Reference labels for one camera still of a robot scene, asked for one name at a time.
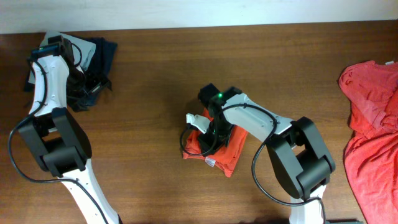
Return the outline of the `red printed soccer t-shirt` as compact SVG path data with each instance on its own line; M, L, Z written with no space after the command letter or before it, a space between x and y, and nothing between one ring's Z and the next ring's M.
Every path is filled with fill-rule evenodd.
M185 149L192 154L199 154L200 143L197 139L200 131L190 131L187 138ZM231 177L233 171L238 163L239 157L243 151L243 146L246 141L248 132L239 126L235 126L232 130L231 137L227 146L221 146L220 149L213 155L206 157L191 156L186 152L182 152L183 159L200 159L205 161L209 166L217 166L220 168L225 176Z

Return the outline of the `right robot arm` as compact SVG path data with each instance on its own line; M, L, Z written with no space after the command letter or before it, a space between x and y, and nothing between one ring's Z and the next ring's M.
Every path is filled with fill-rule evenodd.
M335 162L311 119L278 116L236 87L221 92L210 83L199 91L198 99L212 118L200 118L196 124L203 156L230 144L233 128L243 128L262 142L252 160L252 177L257 177L257 159L267 149L275 177L292 199L286 204L292 209L290 222L326 222L322 195Z

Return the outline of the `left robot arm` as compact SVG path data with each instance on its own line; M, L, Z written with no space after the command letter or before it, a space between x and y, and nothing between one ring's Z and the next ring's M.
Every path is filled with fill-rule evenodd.
M102 72L87 71L83 46L59 34L31 51L28 64L35 79L29 114L10 132L19 133L38 166L72 195L87 223L121 223L96 180L88 136L71 112L85 111L85 101L111 82Z

